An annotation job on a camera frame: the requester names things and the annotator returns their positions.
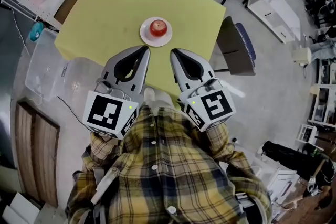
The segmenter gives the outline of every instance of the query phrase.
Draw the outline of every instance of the white plate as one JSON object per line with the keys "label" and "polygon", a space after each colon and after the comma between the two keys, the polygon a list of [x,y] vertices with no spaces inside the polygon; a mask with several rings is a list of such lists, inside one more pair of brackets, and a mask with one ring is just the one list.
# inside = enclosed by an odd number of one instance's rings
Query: white plate
{"label": "white plate", "polygon": [[[153,37],[149,32],[149,26],[154,20],[163,20],[167,24],[167,33],[163,37]],[[140,26],[140,37],[147,45],[161,47],[166,45],[173,36],[173,29],[170,23],[161,17],[152,17],[145,20]]]}

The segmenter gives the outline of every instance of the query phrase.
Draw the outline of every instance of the yellow-green tablecloth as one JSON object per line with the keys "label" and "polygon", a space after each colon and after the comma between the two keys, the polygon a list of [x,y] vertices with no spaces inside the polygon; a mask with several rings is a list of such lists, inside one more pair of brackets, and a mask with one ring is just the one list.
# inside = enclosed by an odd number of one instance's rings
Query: yellow-green tablecloth
{"label": "yellow-green tablecloth", "polygon": [[209,60],[225,7],[213,0],[77,0],[55,45],[68,60],[85,57],[104,66],[119,52],[145,44],[140,26],[148,18],[162,17],[173,28],[171,41],[150,47],[146,84],[176,99],[181,91],[175,84],[170,51],[183,48]]}

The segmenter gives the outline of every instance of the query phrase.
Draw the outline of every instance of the cable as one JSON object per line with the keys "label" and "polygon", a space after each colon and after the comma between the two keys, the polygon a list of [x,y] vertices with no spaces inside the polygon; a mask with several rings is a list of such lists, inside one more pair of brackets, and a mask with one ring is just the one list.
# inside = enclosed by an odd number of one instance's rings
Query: cable
{"label": "cable", "polygon": [[305,65],[305,66],[302,68],[302,74],[303,74],[303,77],[304,77],[305,79],[307,78],[306,67],[307,67],[307,65]]}
{"label": "cable", "polygon": [[42,98],[40,100],[40,104],[36,103],[34,99],[28,99],[27,101],[33,101],[34,104],[36,104],[37,106],[41,105],[42,104]]}
{"label": "cable", "polygon": [[78,119],[78,117],[76,116],[76,114],[74,114],[74,112],[72,111],[72,109],[71,109],[71,107],[61,98],[61,97],[57,97],[59,100],[61,100],[69,109],[70,109],[70,111],[72,112],[72,114],[76,117],[76,119],[77,119],[77,121],[81,124],[81,125],[83,125],[86,129],[88,129],[90,132],[92,132],[92,130],[90,130],[89,128],[87,128],[86,126],[85,126],[85,124],[83,124],[79,119]]}
{"label": "cable", "polygon": [[25,44],[25,41],[24,41],[24,39],[23,39],[23,37],[22,37],[22,35],[21,35],[21,31],[20,31],[20,29],[19,29],[18,26],[17,26],[17,22],[16,22],[16,19],[15,19],[15,14],[14,14],[14,10],[13,10],[13,9],[12,9],[12,13],[13,13],[13,19],[14,19],[14,22],[15,22],[16,29],[18,30],[18,32],[19,32],[19,34],[20,34],[20,36],[21,36],[21,39],[22,39],[23,46],[25,47],[25,49],[26,49],[26,51],[27,51],[27,53],[28,53],[28,56],[30,57],[28,48],[27,48],[27,46],[26,46],[26,44]]}

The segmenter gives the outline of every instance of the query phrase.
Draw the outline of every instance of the plaid shirt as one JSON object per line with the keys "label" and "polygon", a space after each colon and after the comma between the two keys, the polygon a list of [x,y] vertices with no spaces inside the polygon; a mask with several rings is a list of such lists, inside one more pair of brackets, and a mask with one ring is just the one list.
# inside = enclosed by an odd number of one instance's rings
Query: plaid shirt
{"label": "plaid shirt", "polygon": [[[92,208],[94,167],[118,174],[103,196],[107,223],[247,223],[235,192],[257,197],[271,217],[266,188],[245,155],[228,144],[224,124],[201,133],[172,109],[160,108],[155,120],[144,105],[121,143],[92,133],[82,158],[68,200],[69,223]],[[226,173],[219,161],[229,164]]]}

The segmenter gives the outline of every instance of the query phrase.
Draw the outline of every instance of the apple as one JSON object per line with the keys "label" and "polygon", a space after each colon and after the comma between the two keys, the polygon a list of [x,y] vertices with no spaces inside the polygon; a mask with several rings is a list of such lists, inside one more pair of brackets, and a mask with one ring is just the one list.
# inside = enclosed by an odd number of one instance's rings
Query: apple
{"label": "apple", "polygon": [[163,20],[155,20],[151,23],[149,31],[154,37],[162,37],[167,33],[167,24]]}

